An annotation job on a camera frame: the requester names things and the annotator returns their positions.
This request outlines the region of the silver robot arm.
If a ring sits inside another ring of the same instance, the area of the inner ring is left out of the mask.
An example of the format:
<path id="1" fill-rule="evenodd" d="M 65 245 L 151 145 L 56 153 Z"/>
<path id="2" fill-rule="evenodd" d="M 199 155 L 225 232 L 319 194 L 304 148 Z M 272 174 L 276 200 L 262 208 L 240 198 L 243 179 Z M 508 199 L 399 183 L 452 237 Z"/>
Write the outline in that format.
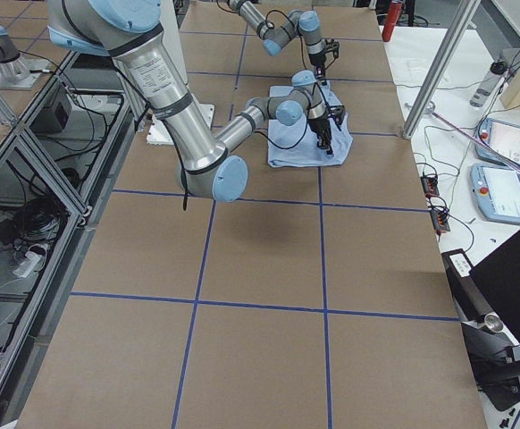
<path id="1" fill-rule="evenodd" d="M 300 38 L 317 80 L 326 81 L 327 55 L 339 58 L 340 45 L 332 38 L 324 38 L 316 11 L 292 10 L 284 13 L 271 10 L 263 14 L 252 1 L 223 1 L 225 12 L 236 13 L 262 40 L 269 56 L 278 55 L 292 40 Z"/>
<path id="2" fill-rule="evenodd" d="M 239 15 L 263 41 L 270 55 L 301 37 L 313 68 L 297 73 L 283 97 L 249 100 L 223 129 L 212 133 L 176 63 L 163 43 L 158 1 L 51 1 L 48 30 L 51 41 L 68 50 L 109 56 L 130 73 L 131 87 L 146 99 L 154 117 L 170 133 L 180 161 L 177 176 L 186 196 L 221 202 L 239 198 L 247 186 L 246 162 L 233 151 L 266 121 L 290 126 L 305 117 L 318 148 L 330 155 L 331 121 L 341 122 L 343 110 L 330 107 L 323 91 L 328 54 L 339 44 L 323 38 L 314 11 L 294 10 L 275 27 L 250 1 L 229 1 L 228 11 Z"/>

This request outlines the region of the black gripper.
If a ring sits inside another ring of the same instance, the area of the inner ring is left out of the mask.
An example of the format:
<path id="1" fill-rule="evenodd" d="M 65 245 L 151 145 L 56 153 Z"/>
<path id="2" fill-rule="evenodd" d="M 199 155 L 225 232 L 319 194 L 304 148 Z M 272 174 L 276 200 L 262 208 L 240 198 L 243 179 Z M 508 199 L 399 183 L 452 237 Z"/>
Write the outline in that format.
<path id="1" fill-rule="evenodd" d="M 311 65 L 314 67 L 314 75 L 316 79 L 326 79 L 326 53 L 324 51 L 319 51 L 314 54 L 309 53 L 308 57 Z"/>
<path id="2" fill-rule="evenodd" d="M 332 156 L 333 149 L 331 145 L 331 127 L 329 118 L 324 115 L 317 118 L 309 118 L 308 125 L 310 130 L 317 137 L 317 146 L 325 149 L 326 154 Z"/>

